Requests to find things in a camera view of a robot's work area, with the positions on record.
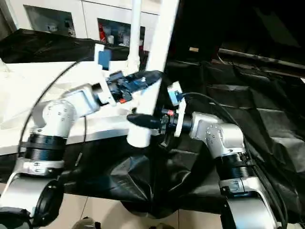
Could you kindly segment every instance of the red bottle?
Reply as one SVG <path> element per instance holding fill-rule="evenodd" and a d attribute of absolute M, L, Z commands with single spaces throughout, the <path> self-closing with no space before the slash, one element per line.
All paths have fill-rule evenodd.
<path fill-rule="evenodd" d="M 106 34 L 104 32 L 103 25 L 100 22 L 99 22 L 99 31 L 100 31 L 101 42 L 106 43 L 107 42 L 107 37 L 106 37 Z"/>

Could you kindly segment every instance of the tile floor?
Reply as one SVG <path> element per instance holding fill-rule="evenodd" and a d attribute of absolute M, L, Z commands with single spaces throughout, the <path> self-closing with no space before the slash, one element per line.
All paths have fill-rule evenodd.
<path fill-rule="evenodd" d="M 0 193 L 5 184 L 0 183 Z M 216 214 L 179 210 L 164 219 L 148 219 L 134 216 L 116 200 L 65 194 L 57 219 L 45 229 L 71 229 L 84 217 L 93 218 L 102 229 L 148 229 L 165 223 L 175 229 L 221 229 L 220 216 Z M 290 224 L 288 229 L 300 229 Z"/>

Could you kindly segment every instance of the wire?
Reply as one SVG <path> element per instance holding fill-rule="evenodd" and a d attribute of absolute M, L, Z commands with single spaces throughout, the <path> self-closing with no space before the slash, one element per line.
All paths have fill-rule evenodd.
<path fill-rule="evenodd" d="M 86 137 L 87 137 L 87 117 L 84 116 L 84 139 L 82 142 L 81 151 L 78 154 L 77 160 L 75 162 L 74 169 L 71 172 L 73 172 L 76 169 L 76 167 L 78 166 L 78 164 L 80 163 L 80 160 L 82 158 L 82 154 L 83 154 L 83 151 L 84 151 L 85 145 L 86 145 Z"/>
<path fill-rule="evenodd" d="M 218 59 L 220 60 L 221 63 L 226 64 L 226 65 L 228 64 L 228 63 L 224 62 L 224 61 L 220 58 L 220 56 L 219 56 L 218 54 L 217 54 L 217 57 L 218 57 Z"/>
<path fill-rule="evenodd" d="M 73 64 L 71 64 L 69 67 L 67 67 L 65 70 L 63 70 L 45 89 L 44 91 L 41 93 L 41 95 L 39 96 L 39 98 L 36 100 L 35 104 L 33 105 L 33 107 L 30 110 L 30 113 L 28 114 L 23 128 L 21 130 L 21 134 L 20 134 L 20 139 L 19 139 L 19 143 L 18 143 L 18 148 L 17 148 L 17 158 L 20 156 L 20 152 L 21 152 L 21 144 L 22 144 L 22 139 L 24 136 L 24 132 L 26 130 L 26 127 L 29 123 L 29 120 L 32 116 L 33 110 L 34 108 L 37 106 L 37 104 L 41 101 L 41 99 L 44 97 L 44 95 L 49 91 L 49 89 L 63 76 L 65 75 L 65 73 L 67 73 L 67 71 L 69 71 L 71 68 L 73 68 L 74 66 L 78 65 L 80 62 L 87 60 L 89 57 L 84 57 L 79 59 L 78 61 L 74 62 Z"/>
<path fill-rule="evenodd" d="M 208 99 L 208 100 L 212 101 L 218 108 L 221 109 L 221 111 L 224 113 L 222 115 L 226 116 L 226 119 L 229 120 L 229 122 L 231 122 L 231 123 L 233 123 L 233 124 L 235 124 L 235 125 L 237 125 L 239 127 L 239 124 L 231 116 L 231 114 L 223 106 L 221 106 L 221 104 L 219 102 L 217 102 L 213 98 L 211 98 L 211 97 L 209 97 L 209 96 L 207 96 L 205 94 L 198 93 L 198 92 L 186 92 L 186 93 L 182 93 L 182 94 L 179 95 L 179 98 L 184 98 L 184 97 L 186 97 L 188 95 L 197 95 L 197 96 L 201 96 L 201 97 L 203 97 L 205 99 Z M 249 158 L 252 159 L 251 151 L 249 150 L 249 145 L 248 145 L 248 142 L 247 142 L 246 138 L 244 138 L 244 146 L 245 146 L 245 150 L 246 150 Z M 276 210 L 278 211 L 278 214 L 279 214 L 279 217 L 280 217 L 280 220 L 281 220 L 281 223 L 282 223 L 282 228 L 286 229 L 287 228 L 287 223 L 288 223 L 287 208 L 286 208 L 285 202 L 284 202 L 281 194 L 276 189 L 275 183 L 271 180 L 271 178 L 268 177 L 268 174 L 267 174 L 266 170 L 263 168 L 262 170 L 265 173 L 265 175 L 266 175 L 266 177 L 267 177 L 271 187 L 273 188 L 273 190 L 276 192 L 276 195 L 280 199 L 281 205 L 282 205 L 283 209 L 281 209 L 281 207 L 279 206 L 279 203 L 276 200 L 274 194 L 267 187 L 267 182 L 266 182 L 265 178 L 263 178 L 263 176 L 261 175 L 260 171 L 256 167 L 253 167 L 253 169 L 254 169 L 255 173 L 257 174 L 258 178 L 260 179 L 260 181 L 262 182 L 262 184 L 263 184 L 265 190 L 267 191 L 268 195 L 270 196 L 272 202 L 274 203 L 274 206 L 275 206 Z"/>

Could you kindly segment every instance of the bottle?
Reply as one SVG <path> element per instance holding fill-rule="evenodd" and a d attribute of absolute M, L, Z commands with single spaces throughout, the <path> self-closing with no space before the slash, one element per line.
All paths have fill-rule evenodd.
<path fill-rule="evenodd" d="M 68 36 L 70 36 L 70 37 L 76 37 L 75 29 L 74 29 L 74 26 L 73 26 L 72 21 L 70 21 L 69 19 L 66 19 L 66 20 L 64 21 L 64 24 L 65 24 L 65 27 L 66 27 L 67 30 L 68 30 Z"/>
<path fill-rule="evenodd" d="M 142 53 L 144 51 L 144 41 L 141 39 L 139 43 L 139 52 Z"/>
<path fill-rule="evenodd" d="M 130 46 L 130 29 L 127 29 L 123 35 L 123 44 L 126 47 Z"/>
<path fill-rule="evenodd" d="M 111 35 L 111 27 L 109 26 L 103 26 L 104 32 L 106 34 L 107 37 L 109 37 Z"/>
<path fill-rule="evenodd" d="M 103 25 L 100 22 L 99 22 L 99 31 L 100 31 L 101 42 L 106 43 L 107 42 L 106 34 L 104 32 Z"/>
<path fill-rule="evenodd" d="M 112 36 L 112 35 L 108 36 L 107 41 L 109 44 L 114 44 L 114 36 Z"/>
<path fill-rule="evenodd" d="M 49 23 L 49 24 L 47 24 L 47 31 L 48 32 L 57 32 L 58 31 L 58 26 L 57 26 L 57 24 L 56 23 L 53 23 L 53 22 L 51 22 L 51 23 Z"/>
<path fill-rule="evenodd" d="M 118 27 L 118 43 L 124 43 L 124 33 L 125 33 L 125 27 L 119 26 Z"/>

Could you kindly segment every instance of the black cable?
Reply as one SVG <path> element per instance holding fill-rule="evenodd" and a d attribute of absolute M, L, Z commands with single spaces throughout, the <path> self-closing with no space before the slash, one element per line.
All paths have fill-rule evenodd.
<path fill-rule="evenodd" d="M 86 145 L 86 137 L 87 137 L 87 117 L 84 116 L 84 139 L 83 139 L 83 142 L 82 142 L 81 151 L 78 154 L 77 160 L 76 160 L 76 162 L 74 164 L 74 169 L 70 173 L 72 173 L 76 169 L 78 164 L 80 163 L 80 160 L 82 158 L 82 154 L 84 152 L 85 145 Z"/>
<path fill-rule="evenodd" d="M 39 96 L 39 98 L 36 100 L 35 104 L 33 105 L 33 107 L 30 110 L 30 113 L 28 114 L 25 123 L 23 125 L 22 131 L 21 131 L 21 135 L 20 135 L 20 139 L 19 139 L 19 143 L 18 143 L 18 148 L 17 148 L 17 158 L 20 156 L 20 152 L 21 152 L 21 144 L 22 144 L 22 139 L 23 139 L 23 135 L 25 132 L 25 129 L 29 123 L 29 120 L 32 116 L 33 110 L 34 108 L 37 106 L 37 104 L 41 101 L 41 99 L 43 98 L 43 96 L 49 91 L 49 89 L 63 76 L 65 75 L 65 73 L 67 73 L 68 70 L 70 70 L 71 68 L 73 68 L 74 66 L 78 65 L 80 62 L 87 60 L 89 57 L 84 57 L 79 59 L 78 61 L 74 62 L 73 64 L 71 64 L 69 67 L 67 67 L 65 70 L 63 70 L 45 89 L 44 91 L 41 93 L 41 95 Z"/>
<path fill-rule="evenodd" d="M 272 78 L 272 75 L 271 75 L 269 72 L 266 72 L 265 70 L 261 69 L 261 68 L 260 68 L 259 66 L 257 66 L 256 64 L 254 64 L 254 67 L 257 68 L 259 71 L 261 71 L 261 72 L 267 74 L 270 78 Z M 268 174 L 266 173 L 265 168 L 264 168 L 263 166 L 261 166 L 261 169 L 262 169 L 262 171 L 266 174 L 266 177 L 267 177 L 267 179 L 269 180 L 269 182 L 270 182 L 270 183 L 273 183 L 273 184 L 275 185 L 275 183 L 272 181 L 272 179 L 268 177 Z M 296 193 L 297 196 L 298 196 L 298 191 L 296 190 L 296 188 L 295 188 L 295 186 L 293 185 L 293 183 L 285 176 L 285 174 L 283 174 L 283 173 L 281 173 L 281 174 L 282 174 L 282 176 L 286 179 L 286 181 L 287 181 L 288 183 L 290 183 L 291 186 L 295 189 L 295 193 Z M 283 200 L 283 198 L 282 198 L 281 195 L 279 195 L 279 198 L 280 198 L 280 200 L 281 200 L 281 202 L 282 202 L 283 208 L 285 209 L 285 210 L 284 210 L 284 213 L 285 213 L 284 217 L 285 217 L 286 221 L 288 222 L 288 213 L 287 213 L 286 205 L 285 205 L 284 200 Z"/>
<path fill-rule="evenodd" d="M 205 95 L 205 94 L 202 94 L 202 93 L 198 93 L 198 92 L 186 92 L 186 93 L 182 93 L 179 96 L 179 98 L 184 98 L 188 95 L 197 95 L 197 96 L 201 96 L 205 99 L 208 99 L 210 101 L 212 101 L 218 108 L 221 109 L 222 112 L 224 112 L 224 116 L 226 116 L 226 119 L 229 120 L 229 122 L 237 125 L 239 127 L 239 124 L 236 122 L 236 120 L 231 116 L 231 114 L 223 107 L 220 105 L 219 102 L 217 102 L 216 100 L 214 100 L 213 98 Z M 248 146 L 248 142 L 246 140 L 246 138 L 244 138 L 244 146 L 245 146 L 245 150 L 249 156 L 250 159 L 252 159 L 252 155 L 251 155 L 251 152 L 249 150 L 249 146 Z M 278 214 L 279 214 L 279 217 L 280 217 L 280 220 L 281 220 L 281 223 L 282 223 L 282 228 L 283 229 L 286 229 L 287 228 L 287 223 L 288 223 L 288 213 L 287 213 L 287 208 L 286 208 L 286 205 L 285 205 L 285 202 L 281 196 L 281 194 L 278 192 L 278 190 L 276 189 L 276 186 L 274 184 L 274 182 L 267 177 L 267 173 L 266 171 L 264 172 L 266 174 L 266 177 L 268 178 L 269 180 L 269 183 L 271 184 L 271 187 L 273 188 L 273 190 L 276 192 L 278 198 L 280 199 L 281 201 L 281 205 L 282 205 L 282 208 L 279 206 L 278 204 L 278 201 L 276 200 L 276 198 L 274 197 L 273 193 L 269 190 L 269 188 L 267 187 L 267 182 L 266 180 L 262 177 L 262 175 L 260 174 L 260 172 L 257 170 L 256 167 L 254 167 L 254 171 L 255 173 L 257 174 L 258 178 L 260 179 L 260 181 L 262 182 L 265 190 L 267 191 L 268 195 L 270 196 L 272 202 L 274 203 L 274 206 L 276 208 L 276 210 L 278 211 Z"/>

